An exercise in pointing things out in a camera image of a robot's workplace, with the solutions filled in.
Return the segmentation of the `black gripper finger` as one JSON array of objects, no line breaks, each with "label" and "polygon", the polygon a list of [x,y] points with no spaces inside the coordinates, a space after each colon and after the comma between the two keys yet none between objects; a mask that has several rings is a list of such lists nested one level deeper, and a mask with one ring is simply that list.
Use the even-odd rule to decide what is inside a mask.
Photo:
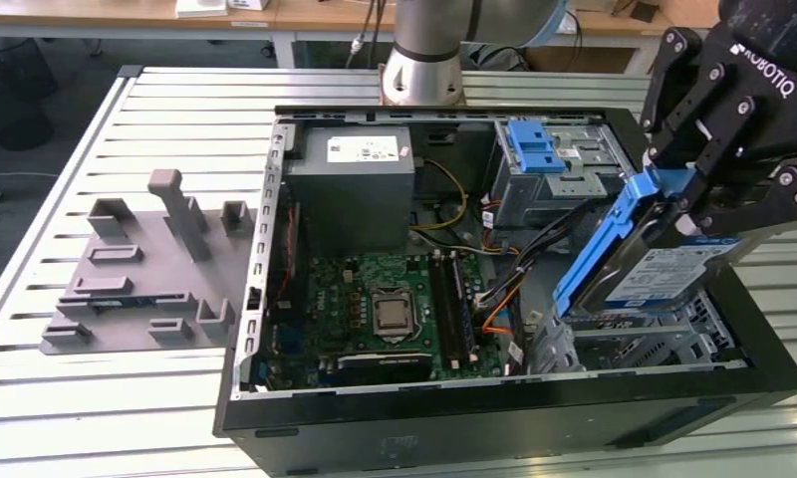
[{"label": "black gripper finger", "polygon": [[704,36],[681,27],[664,32],[640,116],[650,134],[644,167],[681,169],[694,161],[702,169],[754,167],[745,144],[754,106],[737,111],[754,98],[754,78],[730,52],[736,45],[724,25]]},{"label": "black gripper finger", "polygon": [[753,185],[708,191],[676,222],[685,235],[768,237],[797,230],[797,153]]}]

